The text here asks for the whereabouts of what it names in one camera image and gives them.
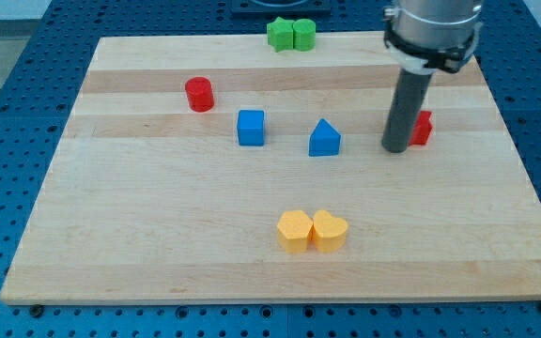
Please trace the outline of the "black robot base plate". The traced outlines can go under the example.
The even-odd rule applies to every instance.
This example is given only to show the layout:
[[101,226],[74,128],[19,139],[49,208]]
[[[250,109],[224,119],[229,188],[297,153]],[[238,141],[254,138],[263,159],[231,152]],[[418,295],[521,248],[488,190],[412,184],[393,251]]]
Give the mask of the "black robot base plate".
[[332,9],[331,0],[228,0],[227,4],[236,15],[315,15]]

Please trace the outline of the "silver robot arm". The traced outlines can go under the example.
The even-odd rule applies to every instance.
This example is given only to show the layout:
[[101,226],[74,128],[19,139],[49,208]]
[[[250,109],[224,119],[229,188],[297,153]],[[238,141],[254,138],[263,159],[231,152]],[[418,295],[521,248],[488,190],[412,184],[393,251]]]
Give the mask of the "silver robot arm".
[[383,8],[384,44],[409,73],[457,73],[478,45],[482,5],[482,0],[394,0]]

